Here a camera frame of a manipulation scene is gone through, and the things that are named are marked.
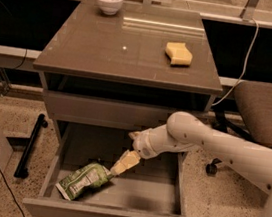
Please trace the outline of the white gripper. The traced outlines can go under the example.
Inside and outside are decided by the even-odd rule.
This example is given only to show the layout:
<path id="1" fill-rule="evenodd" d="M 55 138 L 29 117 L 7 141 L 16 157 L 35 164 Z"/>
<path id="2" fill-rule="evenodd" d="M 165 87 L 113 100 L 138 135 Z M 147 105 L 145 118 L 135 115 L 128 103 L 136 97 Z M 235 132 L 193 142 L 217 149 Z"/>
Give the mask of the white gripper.
<path id="1" fill-rule="evenodd" d="M 147 160 L 155 158 L 162 153 L 166 135 L 167 131 L 164 125 L 144 131 L 129 132 L 128 136 L 132 139 L 134 151 L 125 151 L 115 162 L 110 172 L 118 176 L 138 164 L 140 157 Z"/>

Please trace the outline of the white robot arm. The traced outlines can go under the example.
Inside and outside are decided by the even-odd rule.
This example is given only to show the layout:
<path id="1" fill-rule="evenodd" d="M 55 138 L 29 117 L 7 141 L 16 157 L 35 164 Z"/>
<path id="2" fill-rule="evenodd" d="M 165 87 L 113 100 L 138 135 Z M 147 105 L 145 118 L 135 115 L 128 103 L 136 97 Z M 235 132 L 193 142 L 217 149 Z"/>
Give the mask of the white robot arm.
<path id="1" fill-rule="evenodd" d="M 166 124 L 130 134 L 133 150 L 125 151 L 110 169 L 120 175 L 142 159 L 164 152 L 185 152 L 198 145 L 269 195 L 260 217 L 272 217 L 272 149 L 208 127 L 190 113 L 171 114 Z"/>

